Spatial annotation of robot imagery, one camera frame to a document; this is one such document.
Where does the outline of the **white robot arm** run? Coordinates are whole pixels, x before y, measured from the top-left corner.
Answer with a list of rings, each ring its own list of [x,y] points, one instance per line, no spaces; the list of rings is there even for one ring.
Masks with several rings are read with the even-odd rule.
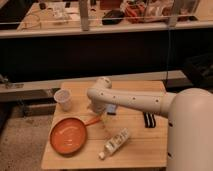
[[[167,118],[166,171],[213,171],[213,93],[200,88],[179,93],[116,90],[101,77],[87,96],[95,113],[115,104]]]

